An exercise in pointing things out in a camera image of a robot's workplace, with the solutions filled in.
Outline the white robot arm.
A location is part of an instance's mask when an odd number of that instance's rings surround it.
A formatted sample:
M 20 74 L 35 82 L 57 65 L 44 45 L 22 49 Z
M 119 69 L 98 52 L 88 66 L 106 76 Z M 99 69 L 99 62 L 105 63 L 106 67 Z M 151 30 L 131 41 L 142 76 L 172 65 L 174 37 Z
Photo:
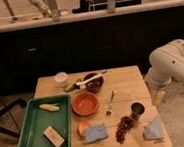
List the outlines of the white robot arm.
M 184 40 L 154 49 L 149 56 L 151 67 L 144 77 L 154 106 L 158 106 L 172 78 L 184 83 Z

